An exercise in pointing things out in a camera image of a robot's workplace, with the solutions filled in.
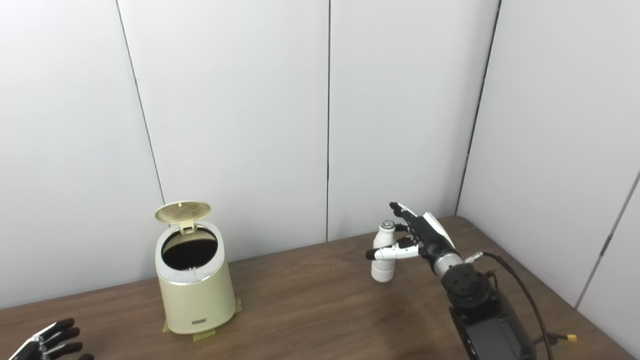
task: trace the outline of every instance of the white bottle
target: white bottle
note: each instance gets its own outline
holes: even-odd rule
[[[393,221],[383,221],[378,227],[376,238],[373,239],[373,247],[377,249],[379,247],[393,245],[396,242],[395,231],[396,225]],[[378,282],[391,281],[394,277],[395,267],[395,259],[371,261],[371,276]]]

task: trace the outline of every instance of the robotic arm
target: robotic arm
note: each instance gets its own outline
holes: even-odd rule
[[[388,247],[368,250],[367,259],[425,259],[446,291],[451,318],[471,360],[535,360],[534,344],[511,304],[485,274],[474,269],[472,263],[483,253],[462,260],[431,213],[420,217],[397,202],[390,207],[406,222],[396,225],[396,231],[410,236]]]

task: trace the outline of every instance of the lid hinge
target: lid hinge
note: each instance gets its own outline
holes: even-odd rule
[[[179,222],[180,224],[180,233],[181,234],[193,234],[196,231],[196,225],[193,223],[193,220],[185,220]]]

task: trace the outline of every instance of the wooden table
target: wooden table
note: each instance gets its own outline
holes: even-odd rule
[[[441,219],[463,258],[479,250],[503,255],[536,299],[551,332],[579,342],[554,346],[557,360],[633,359],[464,218]],[[162,333],[156,279],[0,311],[0,359],[51,322],[76,318],[85,350],[108,359],[371,360],[467,359],[438,279],[419,258],[398,261],[393,281],[370,275],[364,252],[372,235],[355,236],[230,264],[243,310],[210,338]],[[540,330],[517,283],[491,259],[499,286],[532,338]],[[538,358],[546,359],[538,345]]]

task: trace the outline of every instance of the open lid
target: open lid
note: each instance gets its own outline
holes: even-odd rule
[[[202,201],[171,202],[156,211],[156,219],[167,224],[179,224],[182,234],[196,231],[194,220],[203,218],[211,211],[211,207]]]

